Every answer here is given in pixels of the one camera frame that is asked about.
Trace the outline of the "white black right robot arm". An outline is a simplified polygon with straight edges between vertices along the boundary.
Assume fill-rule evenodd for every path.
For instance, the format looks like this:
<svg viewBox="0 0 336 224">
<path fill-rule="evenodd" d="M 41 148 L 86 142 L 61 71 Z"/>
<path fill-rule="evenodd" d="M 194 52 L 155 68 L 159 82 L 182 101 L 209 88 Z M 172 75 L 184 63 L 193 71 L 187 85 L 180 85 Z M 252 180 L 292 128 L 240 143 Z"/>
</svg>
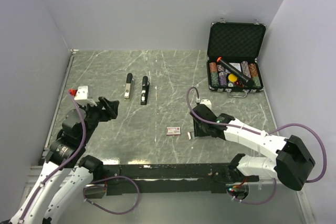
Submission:
<svg viewBox="0 0 336 224">
<path fill-rule="evenodd" d="M 275 178 L 295 191 L 300 191 L 308 181 L 315 161 L 299 137 L 269 135 L 231 115 L 216 116 L 204 104 L 191 109 L 190 115 L 205 135 L 240 144 L 261 154 L 260 157 L 236 155 L 229 168 L 233 180 L 249 176 Z"/>
</svg>

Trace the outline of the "red white staple box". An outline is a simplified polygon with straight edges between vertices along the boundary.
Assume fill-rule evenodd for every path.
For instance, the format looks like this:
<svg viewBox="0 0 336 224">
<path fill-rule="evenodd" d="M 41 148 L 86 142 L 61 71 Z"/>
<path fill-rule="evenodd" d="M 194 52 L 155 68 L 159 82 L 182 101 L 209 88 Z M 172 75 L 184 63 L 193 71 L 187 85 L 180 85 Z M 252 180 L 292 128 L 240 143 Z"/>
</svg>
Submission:
<svg viewBox="0 0 336 224">
<path fill-rule="evenodd" d="M 167 136 L 171 135 L 181 135 L 181 128 L 180 127 L 167 127 Z"/>
</svg>

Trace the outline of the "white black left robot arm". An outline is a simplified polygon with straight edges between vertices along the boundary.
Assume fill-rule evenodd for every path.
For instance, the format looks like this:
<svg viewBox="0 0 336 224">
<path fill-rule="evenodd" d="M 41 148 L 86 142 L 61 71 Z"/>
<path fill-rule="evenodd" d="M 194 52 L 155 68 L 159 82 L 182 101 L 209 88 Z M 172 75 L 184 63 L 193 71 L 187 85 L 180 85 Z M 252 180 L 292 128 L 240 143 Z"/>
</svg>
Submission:
<svg viewBox="0 0 336 224">
<path fill-rule="evenodd" d="M 119 101 L 99 97 L 98 102 L 71 99 L 57 139 L 51 144 L 40 175 L 17 213 L 6 223 L 56 223 L 70 198 L 89 183 L 103 178 L 103 162 L 83 157 L 86 144 L 100 122 L 118 116 Z"/>
</svg>

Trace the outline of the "beige and black stapler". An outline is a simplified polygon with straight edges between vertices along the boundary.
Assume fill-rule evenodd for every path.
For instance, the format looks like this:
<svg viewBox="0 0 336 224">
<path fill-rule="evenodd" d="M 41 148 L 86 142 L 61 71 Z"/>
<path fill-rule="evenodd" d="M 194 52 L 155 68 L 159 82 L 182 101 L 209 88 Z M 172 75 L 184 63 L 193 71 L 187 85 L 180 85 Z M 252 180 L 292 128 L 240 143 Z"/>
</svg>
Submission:
<svg viewBox="0 0 336 224">
<path fill-rule="evenodd" d="M 134 77 L 132 73 L 127 74 L 127 79 L 125 83 L 125 92 L 124 92 L 124 99 L 126 101 L 131 100 L 132 90 L 134 86 Z"/>
</svg>

